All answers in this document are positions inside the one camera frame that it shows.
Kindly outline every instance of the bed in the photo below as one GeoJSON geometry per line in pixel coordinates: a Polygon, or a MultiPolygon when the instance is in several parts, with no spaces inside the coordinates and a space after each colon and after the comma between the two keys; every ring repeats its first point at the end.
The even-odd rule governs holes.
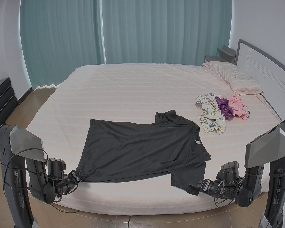
{"type": "MultiPolygon", "coordinates": [[[[264,68],[268,67],[268,71],[273,73],[279,70],[280,66],[272,64],[268,56],[245,43],[239,41],[236,65],[240,69],[255,79],[257,77],[258,81],[260,69],[254,69],[250,61],[253,59],[258,62],[266,58],[264,68]]],[[[263,81],[259,83],[264,87],[264,97],[275,110],[278,109],[271,96],[267,96],[270,88],[264,86],[263,81]]],[[[196,108],[194,102],[198,95],[207,92],[220,95],[233,93],[211,70],[201,66],[82,66],[50,96],[27,130],[42,139],[49,157],[65,161],[65,173],[69,173],[77,167],[81,158],[90,119],[147,124],[154,122],[155,112],[174,109],[178,115],[200,126],[198,115],[201,109],[196,108]]],[[[284,95],[285,90],[281,89],[276,94],[284,95]]],[[[202,143],[211,155],[211,160],[206,162],[205,178],[214,180],[221,165],[235,160],[240,163],[239,172],[242,176],[245,171],[245,145],[280,123],[280,118],[284,119],[280,110],[274,111],[264,97],[261,94],[242,95],[251,116],[246,121],[241,118],[228,121],[222,135],[200,131],[202,143]]],[[[268,191],[268,173],[269,164],[266,164],[262,177],[264,192],[268,191]]],[[[178,214],[216,207],[213,198],[206,194],[194,196],[171,186],[170,174],[123,183],[81,182],[78,189],[64,196],[59,204],[87,212],[115,215],[178,214]]]]}

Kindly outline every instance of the purple garment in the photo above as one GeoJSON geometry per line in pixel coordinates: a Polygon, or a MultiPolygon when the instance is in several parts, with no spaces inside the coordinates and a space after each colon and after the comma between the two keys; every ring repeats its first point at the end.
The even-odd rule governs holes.
{"type": "Polygon", "coordinates": [[[226,119],[233,118],[233,109],[228,107],[229,100],[227,99],[220,99],[216,97],[216,102],[221,110],[221,113],[225,116],[226,119]]]}

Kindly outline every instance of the white wall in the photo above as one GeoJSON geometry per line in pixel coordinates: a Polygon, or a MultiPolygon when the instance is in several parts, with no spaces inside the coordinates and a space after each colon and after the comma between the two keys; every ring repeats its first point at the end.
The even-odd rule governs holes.
{"type": "Polygon", "coordinates": [[[21,0],[0,0],[0,79],[9,77],[15,96],[31,87],[20,39],[21,0]]]}
{"type": "Polygon", "coordinates": [[[239,39],[285,65],[285,0],[233,0],[229,47],[239,39]]]}

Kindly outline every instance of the black furniture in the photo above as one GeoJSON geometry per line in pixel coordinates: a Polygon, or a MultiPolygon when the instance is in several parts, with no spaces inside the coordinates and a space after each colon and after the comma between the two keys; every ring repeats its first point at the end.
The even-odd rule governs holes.
{"type": "Polygon", "coordinates": [[[223,48],[222,49],[218,48],[218,51],[221,52],[221,57],[206,55],[205,62],[220,61],[220,62],[230,62],[233,64],[235,63],[235,55],[236,55],[235,50],[223,45],[223,48]]]}
{"type": "Polygon", "coordinates": [[[10,78],[0,80],[0,125],[3,124],[19,104],[10,78]]]}

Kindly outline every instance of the pink garment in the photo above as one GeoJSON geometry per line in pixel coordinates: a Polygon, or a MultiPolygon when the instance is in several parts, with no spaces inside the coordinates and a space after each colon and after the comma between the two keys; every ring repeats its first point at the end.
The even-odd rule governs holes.
{"type": "Polygon", "coordinates": [[[233,114],[240,116],[243,120],[249,117],[248,107],[244,104],[243,100],[233,94],[227,93],[226,99],[229,100],[228,106],[233,109],[233,114]]]}

